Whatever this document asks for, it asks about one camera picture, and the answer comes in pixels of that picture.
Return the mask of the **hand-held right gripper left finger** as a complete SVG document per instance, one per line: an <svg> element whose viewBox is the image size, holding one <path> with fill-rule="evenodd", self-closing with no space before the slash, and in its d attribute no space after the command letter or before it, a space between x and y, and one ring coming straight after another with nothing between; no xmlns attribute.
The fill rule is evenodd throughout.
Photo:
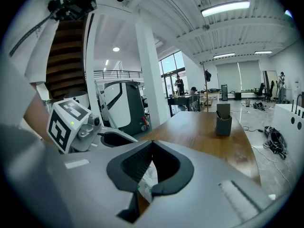
<svg viewBox="0 0 304 228"><path fill-rule="evenodd" d="M75 228L151 228L140 213L138 187L152 161L152 142L63 156Z"/></svg>

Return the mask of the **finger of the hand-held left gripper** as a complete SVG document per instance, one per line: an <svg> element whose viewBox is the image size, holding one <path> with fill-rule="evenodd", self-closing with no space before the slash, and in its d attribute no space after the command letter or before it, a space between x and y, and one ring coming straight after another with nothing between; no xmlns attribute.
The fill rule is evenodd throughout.
<svg viewBox="0 0 304 228"><path fill-rule="evenodd" d="M115 148L137 142L135 138L123 132L99 132L98 136L99 148Z"/></svg>

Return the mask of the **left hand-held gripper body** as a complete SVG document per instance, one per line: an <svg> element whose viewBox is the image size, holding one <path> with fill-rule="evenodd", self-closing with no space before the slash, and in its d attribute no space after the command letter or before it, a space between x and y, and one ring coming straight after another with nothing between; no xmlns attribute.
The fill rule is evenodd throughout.
<svg viewBox="0 0 304 228"><path fill-rule="evenodd" d="M86 151L102 124L98 115L73 99L53 103L47 133L62 153Z"/></svg>

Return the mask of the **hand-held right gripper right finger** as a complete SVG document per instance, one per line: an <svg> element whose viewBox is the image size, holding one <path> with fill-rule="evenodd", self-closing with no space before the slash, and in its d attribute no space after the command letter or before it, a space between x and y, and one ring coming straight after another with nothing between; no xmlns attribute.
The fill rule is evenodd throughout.
<svg viewBox="0 0 304 228"><path fill-rule="evenodd" d="M139 228L262 228L285 204L271 200L251 178L213 155L166 142L188 157L194 174L178 193L155 197Z"/></svg>

